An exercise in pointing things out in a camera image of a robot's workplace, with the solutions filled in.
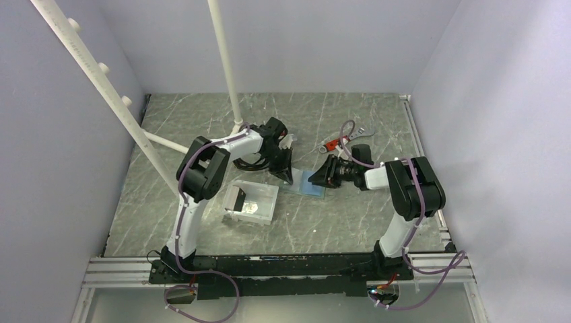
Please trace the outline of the dark card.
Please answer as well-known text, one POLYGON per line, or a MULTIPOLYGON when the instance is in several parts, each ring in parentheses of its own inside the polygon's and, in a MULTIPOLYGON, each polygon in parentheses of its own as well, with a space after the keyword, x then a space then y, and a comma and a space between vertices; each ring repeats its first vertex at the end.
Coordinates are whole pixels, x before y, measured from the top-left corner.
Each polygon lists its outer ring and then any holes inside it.
POLYGON ((242 212, 244 207, 244 202, 246 198, 246 193, 238 186, 233 186, 231 189, 231 200, 230 206, 233 211, 242 212))

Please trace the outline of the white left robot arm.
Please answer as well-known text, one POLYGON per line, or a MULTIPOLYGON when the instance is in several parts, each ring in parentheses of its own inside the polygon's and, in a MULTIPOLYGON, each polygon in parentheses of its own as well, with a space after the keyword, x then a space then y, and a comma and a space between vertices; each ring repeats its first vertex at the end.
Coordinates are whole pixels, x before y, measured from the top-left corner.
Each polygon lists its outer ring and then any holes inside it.
POLYGON ((176 173, 176 224, 160 252, 166 272, 174 281, 183 283, 192 277, 201 218, 209 200, 222 187, 230 163, 258 154, 271 175, 293 184, 292 148, 281 144, 287 134, 284 123, 271 117, 259 126, 246 124, 235 135, 220 139, 199 136, 192 142, 176 173))

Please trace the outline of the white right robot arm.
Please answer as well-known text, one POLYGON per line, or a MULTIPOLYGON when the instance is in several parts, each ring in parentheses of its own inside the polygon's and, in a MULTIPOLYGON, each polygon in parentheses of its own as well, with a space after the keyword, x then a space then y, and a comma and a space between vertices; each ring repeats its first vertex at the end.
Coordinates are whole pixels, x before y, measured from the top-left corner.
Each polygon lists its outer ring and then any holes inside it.
POLYGON ((335 155, 308 178, 309 183, 338 188, 353 182, 360 190, 389 189, 395 212, 383 236, 375 242, 371 270, 375 277, 387 279, 405 262, 409 245, 422 221, 445 206, 444 189, 425 156, 372 165, 370 147, 354 145, 349 159, 335 155))

